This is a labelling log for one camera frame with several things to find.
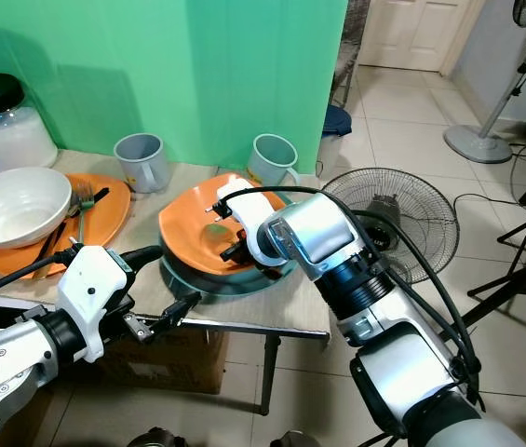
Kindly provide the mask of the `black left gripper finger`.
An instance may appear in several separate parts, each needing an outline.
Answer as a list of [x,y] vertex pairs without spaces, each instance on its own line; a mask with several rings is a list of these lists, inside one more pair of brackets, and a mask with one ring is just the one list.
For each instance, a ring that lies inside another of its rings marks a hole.
[[122,252],[122,263],[127,266],[129,272],[139,272],[141,268],[150,263],[155,263],[162,256],[162,247],[159,244],[149,244],[139,250]]
[[189,293],[176,298],[176,301],[161,312],[157,320],[157,328],[173,329],[179,327],[187,314],[202,302],[202,298],[203,295],[199,292]]

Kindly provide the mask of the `orange plate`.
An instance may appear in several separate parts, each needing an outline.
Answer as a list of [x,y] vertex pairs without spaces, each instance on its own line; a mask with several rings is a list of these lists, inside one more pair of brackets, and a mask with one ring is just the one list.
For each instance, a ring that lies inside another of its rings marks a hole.
[[[114,176],[92,173],[67,173],[72,183],[87,182],[92,190],[100,192],[102,188],[109,190],[108,195],[97,201],[91,210],[85,212],[85,231],[83,241],[87,244],[109,244],[119,230],[125,226],[131,206],[132,194],[122,180]],[[36,241],[27,247],[15,250],[0,250],[0,276],[5,276],[33,263],[43,246],[42,241]]]
[[211,176],[210,179],[196,183],[170,201],[157,214],[162,241],[183,263],[211,274],[227,276],[230,273],[245,271],[247,267],[271,271],[275,267],[265,267],[249,263],[225,263],[219,256],[228,246],[221,239],[222,231],[242,229],[233,218],[221,220],[210,206],[217,200],[215,182],[227,180],[230,174]]

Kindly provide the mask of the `teal round plate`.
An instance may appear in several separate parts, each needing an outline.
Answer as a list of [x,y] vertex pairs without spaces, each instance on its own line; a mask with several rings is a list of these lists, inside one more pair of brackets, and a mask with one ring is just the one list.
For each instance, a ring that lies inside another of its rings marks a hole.
[[159,260],[159,272],[162,281],[173,292],[181,295],[200,293],[202,295],[223,295],[223,297],[238,297],[263,292],[279,284],[284,277],[295,269],[293,265],[281,265],[271,271],[247,267],[245,271],[230,273],[227,276],[211,274],[183,263],[168,247],[162,246],[162,256]]

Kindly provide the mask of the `brown cardboard box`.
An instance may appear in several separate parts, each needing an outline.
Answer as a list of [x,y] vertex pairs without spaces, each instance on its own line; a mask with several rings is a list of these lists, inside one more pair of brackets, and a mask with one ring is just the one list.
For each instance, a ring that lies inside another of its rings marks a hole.
[[125,339],[108,346],[97,366],[117,385],[195,393],[221,392],[227,361],[225,332],[179,328],[151,344]]

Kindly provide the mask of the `grey plastic mug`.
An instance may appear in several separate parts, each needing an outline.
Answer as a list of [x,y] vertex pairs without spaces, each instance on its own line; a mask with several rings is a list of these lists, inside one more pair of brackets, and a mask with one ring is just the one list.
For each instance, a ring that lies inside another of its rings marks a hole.
[[166,145],[154,133],[131,133],[114,146],[130,190],[151,195],[169,186],[170,170]]
[[280,186],[285,183],[285,179],[290,179],[291,184],[297,184],[297,162],[295,145],[287,138],[275,133],[260,133],[251,141],[246,174],[262,186]]

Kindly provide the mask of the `metal table leg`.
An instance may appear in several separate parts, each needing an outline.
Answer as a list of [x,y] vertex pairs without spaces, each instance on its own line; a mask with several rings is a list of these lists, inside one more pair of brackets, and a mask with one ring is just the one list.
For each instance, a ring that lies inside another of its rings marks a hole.
[[278,349],[281,344],[279,336],[265,336],[265,358],[263,358],[263,381],[260,387],[260,400],[257,406],[257,414],[267,416],[270,413],[272,390],[274,390],[274,376],[276,373],[276,361],[278,360]]

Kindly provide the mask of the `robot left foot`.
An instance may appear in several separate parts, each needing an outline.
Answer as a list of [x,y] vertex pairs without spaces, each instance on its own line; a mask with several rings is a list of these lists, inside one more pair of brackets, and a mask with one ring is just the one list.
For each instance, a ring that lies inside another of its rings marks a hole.
[[153,427],[130,440],[127,447],[187,447],[187,442],[185,438],[174,434],[173,431]]

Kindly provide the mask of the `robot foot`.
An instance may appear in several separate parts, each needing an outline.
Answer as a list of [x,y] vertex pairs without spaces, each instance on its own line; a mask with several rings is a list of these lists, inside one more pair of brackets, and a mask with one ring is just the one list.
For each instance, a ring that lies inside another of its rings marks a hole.
[[267,447],[319,447],[319,443],[302,431],[289,430],[278,439],[270,441]]
[[187,442],[185,438],[174,434],[173,431],[153,427],[130,440],[127,447],[187,447]]

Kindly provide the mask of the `white ceramic bowl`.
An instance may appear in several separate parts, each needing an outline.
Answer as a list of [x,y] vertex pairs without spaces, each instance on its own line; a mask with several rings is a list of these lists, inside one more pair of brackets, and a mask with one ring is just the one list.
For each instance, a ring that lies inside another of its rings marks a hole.
[[0,173],[0,250],[41,241],[70,209],[70,179],[51,168],[25,167]]

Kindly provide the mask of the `dark blue round object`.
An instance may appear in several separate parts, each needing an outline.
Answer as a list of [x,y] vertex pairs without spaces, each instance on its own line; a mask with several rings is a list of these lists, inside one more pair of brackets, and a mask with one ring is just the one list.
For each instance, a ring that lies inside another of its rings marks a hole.
[[352,132],[352,118],[344,108],[328,105],[317,152],[317,176],[338,163],[344,136]]

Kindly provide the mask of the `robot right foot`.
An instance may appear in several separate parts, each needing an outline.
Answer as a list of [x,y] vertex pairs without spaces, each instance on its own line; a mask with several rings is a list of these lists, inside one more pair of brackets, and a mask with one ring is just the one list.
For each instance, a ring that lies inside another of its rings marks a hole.
[[302,431],[289,430],[278,439],[270,441],[267,447],[319,447],[319,443]]

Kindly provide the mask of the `clear jar with black lid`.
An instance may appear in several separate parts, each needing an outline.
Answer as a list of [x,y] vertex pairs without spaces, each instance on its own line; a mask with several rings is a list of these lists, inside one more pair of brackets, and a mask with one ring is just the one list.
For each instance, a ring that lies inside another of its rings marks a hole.
[[50,167],[59,154],[27,89],[17,77],[0,73],[0,171]]

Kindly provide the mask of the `green backdrop screen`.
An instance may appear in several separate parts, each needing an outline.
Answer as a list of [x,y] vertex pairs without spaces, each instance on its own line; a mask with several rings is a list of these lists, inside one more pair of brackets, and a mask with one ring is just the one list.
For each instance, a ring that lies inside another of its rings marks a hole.
[[314,173],[347,0],[0,0],[0,73],[53,140],[109,155],[153,133],[170,161],[240,168],[263,133]]

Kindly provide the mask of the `white panel door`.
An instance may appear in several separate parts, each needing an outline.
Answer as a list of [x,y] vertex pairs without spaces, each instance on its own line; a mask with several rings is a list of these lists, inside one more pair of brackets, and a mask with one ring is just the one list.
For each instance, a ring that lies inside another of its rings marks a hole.
[[357,63],[450,75],[487,0],[366,0]]

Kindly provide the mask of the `grey pedestal fan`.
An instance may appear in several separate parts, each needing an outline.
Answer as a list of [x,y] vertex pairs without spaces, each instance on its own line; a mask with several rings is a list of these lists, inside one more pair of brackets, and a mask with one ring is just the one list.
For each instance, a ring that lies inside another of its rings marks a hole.
[[[510,20],[526,34],[526,0],[508,0]],[[493,104],[480,125],[451,125],[444,131],[444,141],[466,160],[483,165],[501,165],[512,160],[509,141],[497,135],[495,124],[513,98],[517,98],[526,85],[526,37],[521,41],[512,77],[506,82],[505,92]]]

